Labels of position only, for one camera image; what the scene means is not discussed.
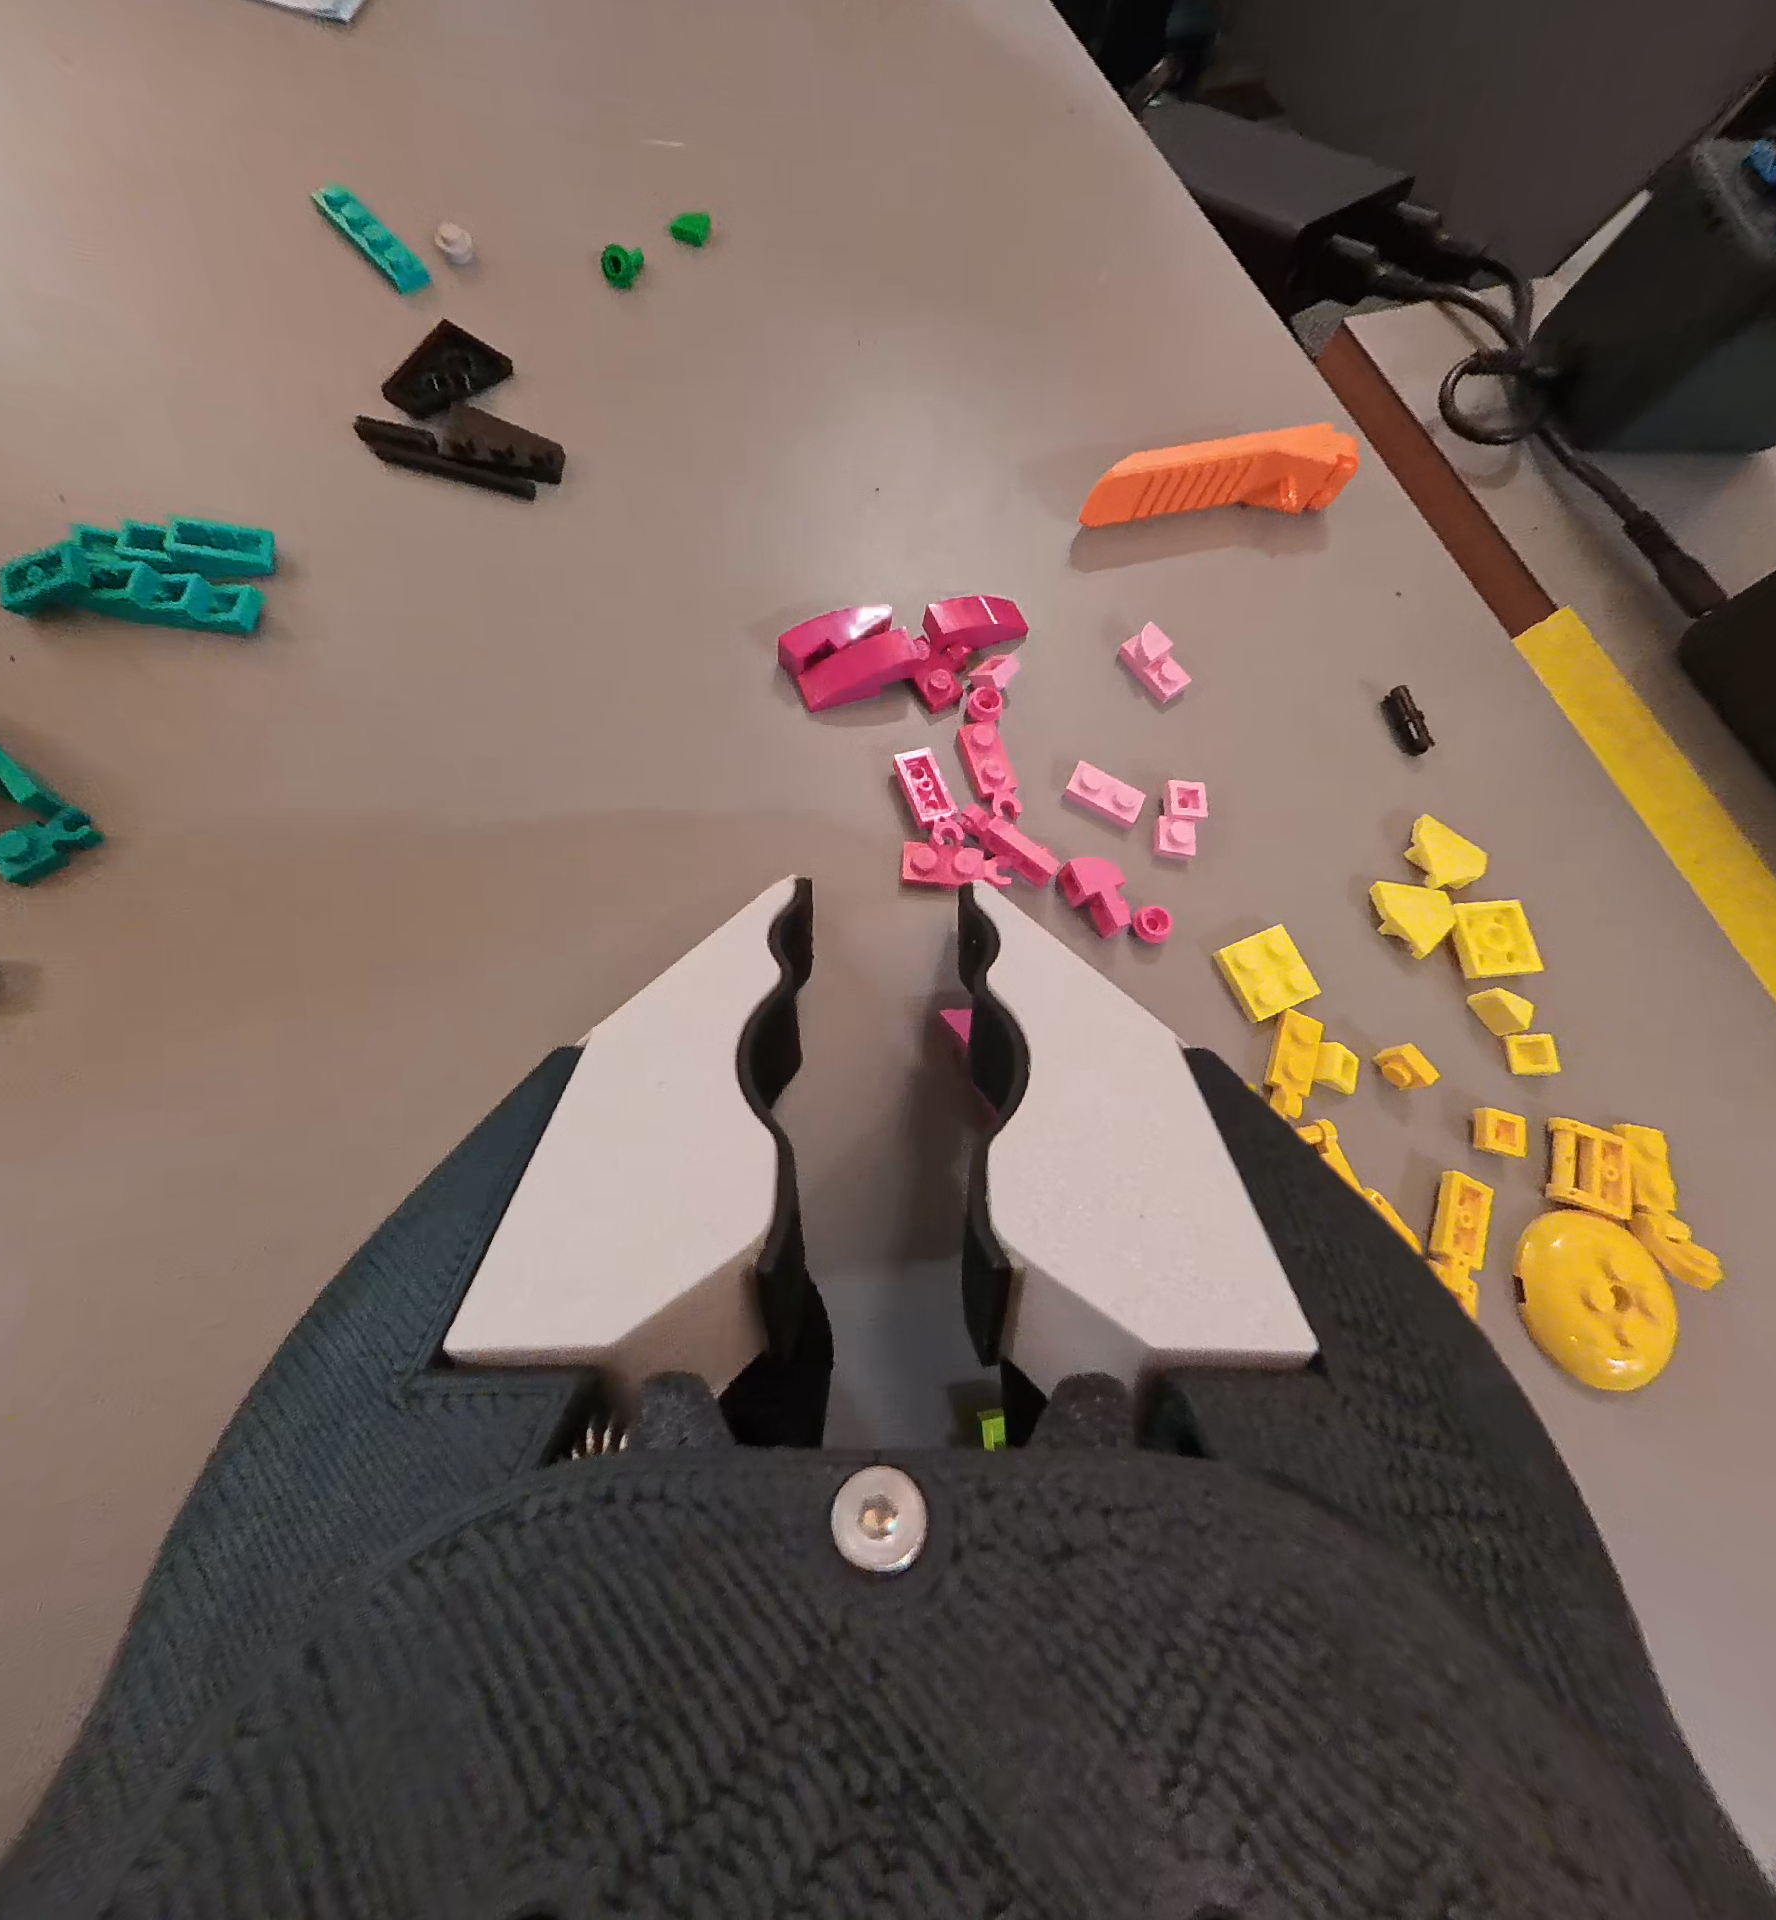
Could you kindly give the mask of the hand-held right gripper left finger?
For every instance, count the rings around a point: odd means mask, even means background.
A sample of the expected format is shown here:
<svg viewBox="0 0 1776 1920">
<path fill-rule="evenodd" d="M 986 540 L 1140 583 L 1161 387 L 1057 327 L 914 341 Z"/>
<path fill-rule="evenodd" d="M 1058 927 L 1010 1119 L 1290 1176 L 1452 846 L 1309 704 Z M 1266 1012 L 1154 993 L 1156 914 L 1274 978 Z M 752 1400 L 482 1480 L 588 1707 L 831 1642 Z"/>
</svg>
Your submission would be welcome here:
<svg viewBox="0 0 1776 1920">
<path fill-rule="evenodd" d="M 811 935 L 811 881 L 784 876 L 576 1046 L 448 1361 L 589 1370 L 627 1412 L 687 1373 L 739 1440 L 824 1443 L 834 1333 L 777 1117 Z"/>
</svg>

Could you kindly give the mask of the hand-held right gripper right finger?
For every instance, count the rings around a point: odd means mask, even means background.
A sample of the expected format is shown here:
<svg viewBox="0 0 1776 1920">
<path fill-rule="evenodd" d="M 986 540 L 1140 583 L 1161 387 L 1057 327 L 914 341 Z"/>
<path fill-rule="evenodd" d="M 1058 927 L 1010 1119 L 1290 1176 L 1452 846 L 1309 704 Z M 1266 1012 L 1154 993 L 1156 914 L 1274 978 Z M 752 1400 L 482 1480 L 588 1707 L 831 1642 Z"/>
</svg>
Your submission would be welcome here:
<svg viewBox="0 0 1776 1920">
<path fill-rule="evenodd" d="M 958 899 L 972 1150 L 964 1311 L 1006 1439 L 1099 1375 L 1131 1407 L 1188 1370 L 1302 1371 L 1316 1333 L 1165 1021 L 997 887 Z"/>
</svg>

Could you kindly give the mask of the pile of yellow lego pieces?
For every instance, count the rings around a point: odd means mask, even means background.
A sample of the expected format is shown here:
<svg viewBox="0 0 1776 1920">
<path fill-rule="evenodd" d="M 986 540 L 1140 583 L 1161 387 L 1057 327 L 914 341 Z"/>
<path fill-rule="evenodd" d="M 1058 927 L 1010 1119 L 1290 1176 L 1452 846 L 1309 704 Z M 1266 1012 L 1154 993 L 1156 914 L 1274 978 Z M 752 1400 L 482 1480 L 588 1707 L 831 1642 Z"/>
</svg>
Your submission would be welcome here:
<svg viewBox="0 0 1776 1920">
<path fill-rule="evenodd" d="M 1471 986 L 1468 1012 L 1500 1046 L 1503 1066 L 1523 1080 L 1559 1076 L 1558 1040 L 1540 1027 L 1537 1005 L 1517 988 L 1518 978 L 1545 968 L 1524 904 L 1476 897 L 1490 871 L 1488 852 L 1447 820 L 1423 814 L 1409 833 L 1404 861 L 1414 878 L 1384 878 L 1371 887 L 1377 935 L 1414 961 L 1449 952 Z M 1496 1190 L 1449 1167 L 1435 1183 L 1429 1233 L 1411 1229 L 1382 1192 L 1363 1183 L 1335 1123 L 1307 1117 L 1313 1094 L 1358 1090 L 1363 1059 L 1330 1037 L 1324 1021 L 1307 1012 L 1319 983 L 1286 926 L 1218 948 L 1213 963 L 1245 1016 L 1271 1032 L 1258 1082 L 1264 1105 L 1382 1216 L 1463 1311 L 1478 1318 Z M 1641 1389 L 1676 1353 L 1678 1288 L 1710 1289 L 1726 1268 L 1680 1214 L 1673 1149 L 1661 1129 L 1565 1116 L 1535 1123 L 1517 1110 L 1478 1105 L 1468 1143 L 1478 1155 L 1524 1162 L 1535 1131 L 1544 1131 L 1548 1147 L 1548 1206 L 1523 1231 L 1510 1263 L 1524 1330 L 1571 1380 L 1599 1392 Z"/>
</svg>

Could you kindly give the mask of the pile of pink lego pieces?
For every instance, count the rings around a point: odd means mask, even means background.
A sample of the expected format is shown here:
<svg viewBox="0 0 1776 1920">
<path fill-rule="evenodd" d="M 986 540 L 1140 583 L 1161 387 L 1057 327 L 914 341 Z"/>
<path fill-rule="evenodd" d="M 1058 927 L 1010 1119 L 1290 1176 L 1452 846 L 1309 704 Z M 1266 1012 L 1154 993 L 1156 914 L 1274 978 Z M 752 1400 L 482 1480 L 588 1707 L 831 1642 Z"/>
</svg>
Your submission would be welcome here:
<svg viewBox="0 0 1776 1920">
<path fill-rule="evenodd" d="M 1162 948 L 1174 935 L 1174 914 L 1162 902 L 1134 900 L 1107 857 L 1060 855 L 1026 828 L 1019 768 L 1003 730 L 1026 639 L 1015 601 L 953 596 L 925 605 L 914 629 L 900 626 L 890 605 L 824 612 L 781 635 L 777 660 L 813 717 L 904 687 L 925 712 L 955 722 L 964 786 L 951 784 L 934 746 L 893 756 L 912 825 L 900 844 L 900 887 L 1053 889 L 1101 940 Z"/>
</svg>

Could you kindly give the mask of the pile of teal lego pieces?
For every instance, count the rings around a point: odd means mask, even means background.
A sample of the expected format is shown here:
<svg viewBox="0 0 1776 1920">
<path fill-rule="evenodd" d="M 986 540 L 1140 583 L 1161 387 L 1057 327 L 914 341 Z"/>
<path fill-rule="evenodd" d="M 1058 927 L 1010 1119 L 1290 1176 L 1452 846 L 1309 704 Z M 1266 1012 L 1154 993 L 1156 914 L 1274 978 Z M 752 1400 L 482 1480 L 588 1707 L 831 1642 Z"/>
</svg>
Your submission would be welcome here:
<svg viewBox="0 0 1776 1920">
<path fill-rule="evenodd" d="M 91 613 L 196 636 L 257 636 L 276 537 L 202 515 L 76 524 L 0 566 L 0 608 L 24 618 Z M 92 817 L 0 744 L 0 878 L 35 885 L 100 846 Z"/>
</svg>

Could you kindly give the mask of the dark brown lego plate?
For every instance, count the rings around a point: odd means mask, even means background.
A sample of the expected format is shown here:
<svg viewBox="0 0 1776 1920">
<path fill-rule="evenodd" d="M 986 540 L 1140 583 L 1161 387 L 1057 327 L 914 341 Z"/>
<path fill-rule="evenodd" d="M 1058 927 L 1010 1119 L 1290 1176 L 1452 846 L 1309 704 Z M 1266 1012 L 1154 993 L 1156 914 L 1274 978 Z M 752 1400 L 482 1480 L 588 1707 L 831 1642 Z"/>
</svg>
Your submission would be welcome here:
<svg viewBox="0 0 1776 1920">
<path fill-rule="evenodd" d="M 455 405 L 439 434 L 443 454 L 474 470 L 532 485 L 562 485 L 566 478 L 559 441 L 482 408 Z"/>
</svg>

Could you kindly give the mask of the long black lego piece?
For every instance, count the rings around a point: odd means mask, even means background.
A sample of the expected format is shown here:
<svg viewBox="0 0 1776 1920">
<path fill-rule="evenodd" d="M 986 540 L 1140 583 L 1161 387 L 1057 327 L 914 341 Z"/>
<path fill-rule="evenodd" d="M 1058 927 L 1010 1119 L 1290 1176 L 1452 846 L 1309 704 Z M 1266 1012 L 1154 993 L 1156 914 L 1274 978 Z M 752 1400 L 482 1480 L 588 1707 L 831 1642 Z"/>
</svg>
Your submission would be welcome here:
<svg viewBox="0 0 1776 1920">
<path fill-rule="evenodd" d="M 539 480 L 508 459 L 450 445 L 443 434 L 410 421 L 353 420 L 357 437 L 372 457 L 389 467 L 439 476 L 491 492 L 503 498 L 534 501 Z"/>
</svg>

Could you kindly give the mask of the black triangular lego plate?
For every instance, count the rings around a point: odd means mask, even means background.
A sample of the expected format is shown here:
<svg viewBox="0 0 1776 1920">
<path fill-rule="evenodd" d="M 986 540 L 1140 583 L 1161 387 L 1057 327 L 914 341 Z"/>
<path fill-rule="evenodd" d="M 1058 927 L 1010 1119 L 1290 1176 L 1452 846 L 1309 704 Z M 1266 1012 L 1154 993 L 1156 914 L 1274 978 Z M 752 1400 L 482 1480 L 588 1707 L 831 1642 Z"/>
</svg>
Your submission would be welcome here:
<svg viewBox="0 0 1776 1920">
<path fill-rule="evenodd" d="M 410 420 L 433 420 L 503 384 L 515 372 L 503 349 L 440 319 L 381 382 L 381 395 Z"/>
</svg>

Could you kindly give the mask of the long teal lego plate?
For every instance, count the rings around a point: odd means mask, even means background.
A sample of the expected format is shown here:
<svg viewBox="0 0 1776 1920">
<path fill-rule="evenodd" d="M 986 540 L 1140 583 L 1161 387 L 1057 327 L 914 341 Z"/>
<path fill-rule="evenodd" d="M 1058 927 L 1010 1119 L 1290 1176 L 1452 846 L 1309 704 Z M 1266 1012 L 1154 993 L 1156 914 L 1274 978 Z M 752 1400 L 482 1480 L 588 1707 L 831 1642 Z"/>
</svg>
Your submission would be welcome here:
<svg viewBox="0 0 1776 1920">
<path fill-rule="evenodd" d="M 396 290 L 411 299 L 431 283 L 427 262 L 393 227 L 372 213 L 348 186 L 331 183 L 312 195 L 328 226 Z"/>
</svg>

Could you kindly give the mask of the yellow tape strip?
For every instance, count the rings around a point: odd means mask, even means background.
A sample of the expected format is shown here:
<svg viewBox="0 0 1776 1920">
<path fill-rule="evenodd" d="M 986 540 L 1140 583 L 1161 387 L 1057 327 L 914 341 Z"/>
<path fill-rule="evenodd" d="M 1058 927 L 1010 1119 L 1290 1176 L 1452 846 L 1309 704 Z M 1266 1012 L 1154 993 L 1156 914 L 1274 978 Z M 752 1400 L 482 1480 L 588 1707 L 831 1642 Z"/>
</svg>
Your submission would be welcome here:
<svg viewBox="0 0 1776 1920">
<path fill-rule="evenodd" d="M 1517 653 L 1776 1006 L 1776 874 L 1574 609 Z"/>
</svg>

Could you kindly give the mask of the orange brick separator tool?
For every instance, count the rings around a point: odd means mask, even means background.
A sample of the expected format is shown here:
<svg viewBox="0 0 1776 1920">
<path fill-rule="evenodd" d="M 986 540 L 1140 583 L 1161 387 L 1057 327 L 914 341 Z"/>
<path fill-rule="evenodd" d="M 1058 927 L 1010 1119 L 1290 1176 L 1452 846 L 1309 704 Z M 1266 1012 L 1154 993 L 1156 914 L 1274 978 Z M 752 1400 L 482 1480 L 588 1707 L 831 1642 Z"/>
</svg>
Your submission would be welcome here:
<svg viewBox="0 0 1776 1920">
<path fill-rule="evenodd" d="M 1103 529 L 1227 507 L 1319 514 L 1348 488 L 1359 464 L 1358 440 L 1330 421 L 1146 449 L 1117 461 L 1093 485 L 1078 524 Z"/>
</svg>

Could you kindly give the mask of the black charger box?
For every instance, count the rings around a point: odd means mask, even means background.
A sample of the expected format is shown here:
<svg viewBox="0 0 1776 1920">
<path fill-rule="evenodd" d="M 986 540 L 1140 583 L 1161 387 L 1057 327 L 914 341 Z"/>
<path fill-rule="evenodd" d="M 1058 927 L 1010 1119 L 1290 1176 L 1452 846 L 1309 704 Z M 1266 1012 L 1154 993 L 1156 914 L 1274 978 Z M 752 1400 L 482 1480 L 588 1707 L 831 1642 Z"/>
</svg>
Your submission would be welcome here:
<svg viewBox="0 0 1776 1920">
<path fill-rule="evenodd" d="M 1674 158 L 1531 349 L 1576 449 L 1775 449 L 1776 131 Z"/>
</svg>

